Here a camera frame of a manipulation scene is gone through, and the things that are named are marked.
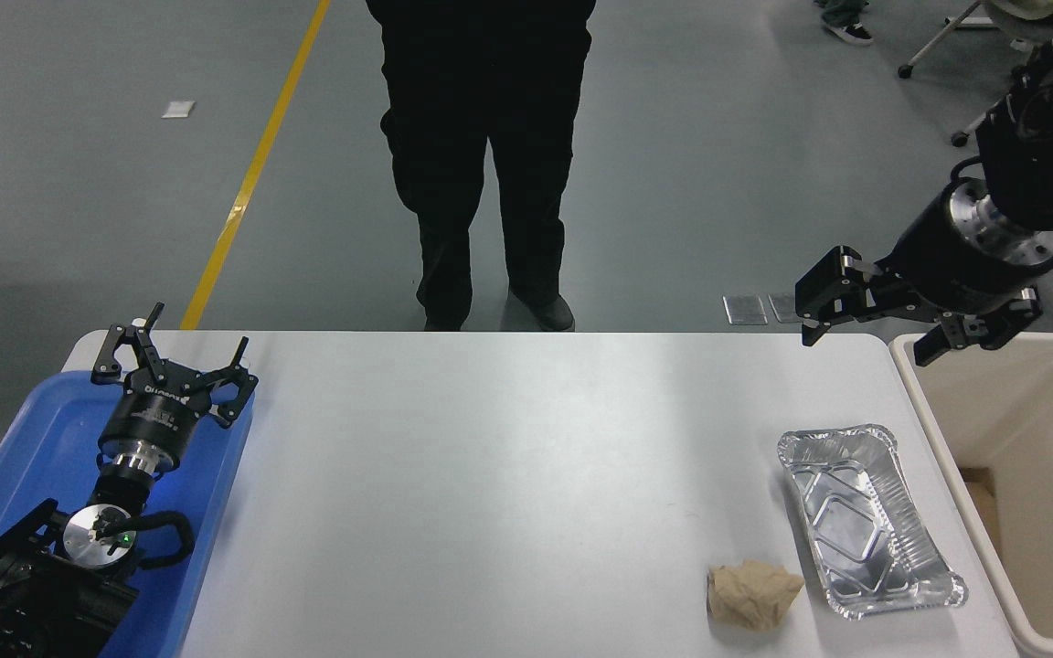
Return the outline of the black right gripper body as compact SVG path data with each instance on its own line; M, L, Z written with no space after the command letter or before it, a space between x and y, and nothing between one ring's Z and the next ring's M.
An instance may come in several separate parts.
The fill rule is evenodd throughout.
M883 270L928 304L962 315L1002 307L1036 278L1036 233L985 187L945 187L903 230Z

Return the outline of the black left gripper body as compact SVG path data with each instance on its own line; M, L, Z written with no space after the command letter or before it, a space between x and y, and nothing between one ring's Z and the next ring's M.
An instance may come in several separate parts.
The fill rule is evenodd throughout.
M125 376L122 393L99 438L105 458L138 452L157 453L158 472L179 468L201 417L208 413L210 392L200 371L167 363L162 379L150 366Z

